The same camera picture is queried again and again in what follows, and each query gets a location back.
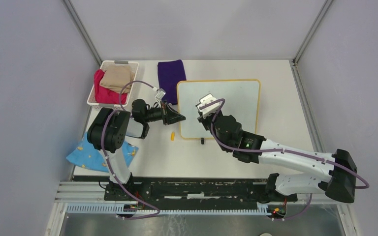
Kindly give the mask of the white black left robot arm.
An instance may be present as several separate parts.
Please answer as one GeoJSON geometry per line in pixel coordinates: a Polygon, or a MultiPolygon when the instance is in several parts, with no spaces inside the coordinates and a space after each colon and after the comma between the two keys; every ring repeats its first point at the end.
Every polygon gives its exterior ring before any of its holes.
{"type": "Polygon", "coordinates": [[[107,165],[110,181],[119,184],[116,194],[122,200],[130,200],[135,187],[129,182],[132,173],[126,164],[123,147],[126,137],[145,139],[150,130],[149,123],[162,121],[171,125],[186,120],[166,101],[150,106],[143,99],[132,102],[131,111],[102,108],[87,131],[87,140],[101,152],[107,165]]]}

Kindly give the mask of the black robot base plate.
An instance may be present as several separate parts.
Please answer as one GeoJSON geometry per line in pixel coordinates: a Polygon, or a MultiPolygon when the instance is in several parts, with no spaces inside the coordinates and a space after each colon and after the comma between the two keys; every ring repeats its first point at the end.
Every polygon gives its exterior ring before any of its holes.
{"type": "Polygon", "coordinates": [[[125,188],[160,210],[247,210],[298,200],[270,189],[265,178],[133,177],[125,188]]]}

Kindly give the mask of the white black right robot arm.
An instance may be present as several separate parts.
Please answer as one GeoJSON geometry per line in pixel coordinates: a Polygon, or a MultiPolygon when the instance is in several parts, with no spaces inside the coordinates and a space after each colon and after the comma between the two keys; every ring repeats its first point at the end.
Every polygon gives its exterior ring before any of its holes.
{"type": "Polygon", "coordinates": [[[276,201],[292,194],[324,194],[346,204],[354,203],[357,167],[350,153],[306,152],[244,131],[234,116],[199,110],[198,121],[216,139],[221,150],[244,163],[277,165],[297,171],[294,175],[270,174],[265,196],[276,201]]]}

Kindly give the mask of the yellow framed whiteboard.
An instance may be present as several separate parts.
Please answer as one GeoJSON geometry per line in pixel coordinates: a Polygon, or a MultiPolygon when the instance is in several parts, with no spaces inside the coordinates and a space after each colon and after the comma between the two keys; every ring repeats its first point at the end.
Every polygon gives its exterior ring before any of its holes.
{"type": "Polygon", "coordinates": [[[257,131],[261,82],[258,79],[240,80],[193,80],[177,84],[178,111],[186,119],[179,122],[184,139],[212,138],[197,120],[196,105],[200,99],[211,94],[216,99],[224,98],[224,115],[232,115],[242,124],[242,129],[251,133],[257,131]]]}

